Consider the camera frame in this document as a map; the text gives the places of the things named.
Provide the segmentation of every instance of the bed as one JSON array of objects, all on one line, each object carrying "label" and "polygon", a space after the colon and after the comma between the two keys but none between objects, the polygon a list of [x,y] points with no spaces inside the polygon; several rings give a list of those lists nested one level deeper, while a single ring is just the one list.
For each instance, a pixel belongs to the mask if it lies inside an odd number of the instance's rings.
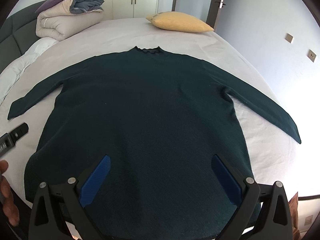
[{"label": "bed", "polygon": [[[14,24],[19,26],[19,28],[11,28],[12,33],[8,36],[13,38],[13,40],[10,38],[12,40],[10,46],[18,47],[19,50],[16,50],[15,55],[6,56],[9,47],[8,37],[0,40],[3,65],[8,65],[21,56],[38,40],[30,30],[35,30],[36,15],[33,12],[34,8],[39,7],[40,4],[25,8],[9,19],[12,21],[12,26]],[[21,13],[29,15],[29,18],[19,16]],[[5,35],[4,31],[8,34],[8,29],[8,27],[1,29],[0,37]],[[0,135],[23,122],[29,125],[29,133],[3,158],[9,162],[6,178],[18,197],[29,207],[32,204],[25,199],[24,193],[25,166],[30,156],[36,151],[44,125],[54,108],[55,98],[61,88],[48,95],[25,114],[8,121],[11,103],[25,96],[41,80],[61,69],[93,56],[128,51],[135,46],[141,49],[160,46],[168,52],[203,59],[247,82],[278,103],[276,96],[257,70],[214,32],[195,34],[160,30],[146,19],[103,21],[47,49],[25,69],[0,105]],[[282,181],[287,198],[291,199],[297,192],[295,165],[298,143],[238,100],[233,98],[233,101],[256,181],[262,184],[273,184],[276,180]]]}]

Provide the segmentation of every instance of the metal screw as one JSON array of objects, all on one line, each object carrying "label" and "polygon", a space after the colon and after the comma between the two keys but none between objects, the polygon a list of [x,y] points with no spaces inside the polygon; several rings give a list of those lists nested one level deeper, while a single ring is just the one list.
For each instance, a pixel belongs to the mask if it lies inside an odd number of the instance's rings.
[{"label": "metal screw", "polygon": [[277,185],[277,187],[282,187],[282,186],[283,186],[283,184],[282,184],[281,181],[277,181],[277,182],[276,182],[276,185]]},{"label": "metal screw", "polygon": [[44,188],[45,186],[47,186],[47,184],[45,182],[40,183],[40,188]]},{"label": "metal screw", "polygon": [[254,183],[254,179],[253,179],[253,178],[250,178],[250,177],[247,177],[247,178],[245,179],[245,181],[246,181],[247,183],[249,183],[249,184],[253,184],[253,183]]},{"label": "metal screw", "polygon": [[69,184],[74,184],[75,182],[76,182],[76,178],[74,178],[74,177],[71,177],[68,179]]}]

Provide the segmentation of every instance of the sweater sleeve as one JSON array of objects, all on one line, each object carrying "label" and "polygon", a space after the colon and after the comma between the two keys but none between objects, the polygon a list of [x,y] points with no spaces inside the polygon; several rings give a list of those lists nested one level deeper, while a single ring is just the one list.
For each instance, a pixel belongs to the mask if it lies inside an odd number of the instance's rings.
[{"label": "sweater sleeve", "polygon": [[63,82],[83,71],[87,65],[88,59],[62,69],[36,84],[24,97],[11,104],[8,120],[24,114],[44,97],[63,85]]},{"label": "sweater sleeve", "polygon": [[297,125],[291,116],[276,102],[232,74],[218,67],[212,68],[212,65],[209,65],[208,62],[204,61],[203,67],[209,73],[212,73],[212,79],[222,85],[222,96],[225,97],[226,100],[231,100],[228,95],[237,98],[244,105],[301,144]]}]

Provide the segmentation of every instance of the door frame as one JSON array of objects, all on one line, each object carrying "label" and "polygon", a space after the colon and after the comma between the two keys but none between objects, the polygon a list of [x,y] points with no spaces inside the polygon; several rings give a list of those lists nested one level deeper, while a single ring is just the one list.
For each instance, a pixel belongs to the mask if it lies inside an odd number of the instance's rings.
[{"label": "door frame", "polygon": [[[221,12],[220,2],[221,0],[211,0],[208,16],[206,20],[206,23],[210,25],[214,29],[214,31],[216,31],[217,19]],[[176,3],[177,3],[177,0],[173,0],[172,11],[175,11]]]}]

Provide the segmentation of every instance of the gray upholstered headboard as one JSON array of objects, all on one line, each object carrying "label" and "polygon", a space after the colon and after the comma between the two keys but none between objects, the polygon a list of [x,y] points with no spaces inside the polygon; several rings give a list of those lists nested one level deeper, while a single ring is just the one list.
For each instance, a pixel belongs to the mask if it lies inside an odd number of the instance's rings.
[{"label": "gray upholstered headboard", "polygon": [[38,14],[35,11],[44,1],[30,5],[6,19],[0,29],[0,73],[16,58],[22,56],[36,36]]}]

